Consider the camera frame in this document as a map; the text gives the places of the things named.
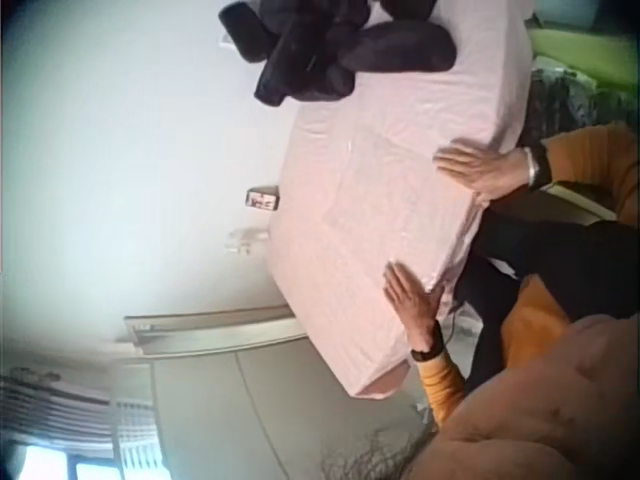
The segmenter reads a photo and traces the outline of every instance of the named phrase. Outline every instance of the bracelet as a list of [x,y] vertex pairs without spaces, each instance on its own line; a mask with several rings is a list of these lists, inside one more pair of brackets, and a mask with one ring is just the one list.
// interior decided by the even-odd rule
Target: bracelet
[[529,187],[532,187],[538,176],[538,164],[533,159],[533,153],[529,147],[525,147],[523,150],[527,156],[527,165],[529,166]]

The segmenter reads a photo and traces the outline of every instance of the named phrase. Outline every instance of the person's left hand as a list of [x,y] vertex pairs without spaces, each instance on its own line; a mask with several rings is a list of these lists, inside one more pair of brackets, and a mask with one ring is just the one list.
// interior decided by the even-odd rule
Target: person's left hand
[[435,343],[436,314],[444,286],[425,292],[420,280],[400,263],[390,263],[384,272],[384,294],[407,332],[412,350],[428,352]]
[[433,158],[438,171],[477,192],[481,202],[497,200],[529,183],[527,154],[520,148],[501,154],[454,142]]

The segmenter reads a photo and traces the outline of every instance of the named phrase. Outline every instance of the person's right hand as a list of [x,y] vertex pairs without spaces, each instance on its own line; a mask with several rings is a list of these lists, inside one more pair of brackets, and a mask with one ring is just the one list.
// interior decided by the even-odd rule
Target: person's right hand
[[524,150],[501,154],[455,142],[434,156],[437,169],[480,195],[481,202],[497,200],[529,183]]

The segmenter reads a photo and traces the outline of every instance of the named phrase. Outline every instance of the black watch strap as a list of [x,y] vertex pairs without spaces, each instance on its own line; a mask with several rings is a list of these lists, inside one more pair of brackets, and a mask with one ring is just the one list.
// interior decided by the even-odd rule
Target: black watch strap
[[542,187],[549,185],[552,181],[551,178],[551,165],[549,164],[549,157],[547,156],[547,147],[542,142],[535,142],[529,146],[533,161],[536,162],[538,172],[536,178],[533,180],[530,189],[539,190]]
[[428,352],[419,352],[417,350],[411,350],[411,358],[418,363],[428,362],[438,357],[444,351],[444,339],[442,338],[442,329],[440,323],[436,322],[434,330],[434,343]]

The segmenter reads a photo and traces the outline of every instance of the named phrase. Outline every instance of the orange sleeve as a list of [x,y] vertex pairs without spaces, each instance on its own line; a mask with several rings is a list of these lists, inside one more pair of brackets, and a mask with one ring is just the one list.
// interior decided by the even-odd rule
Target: orange sleeve
[[546,140],[554,182],[606,189],[618,221],[638,224],[638,142],[624,126],[588,127]]
[[464,377],[446,349],[433,360],[419,363],[418,371],[440,427],[464,398]]

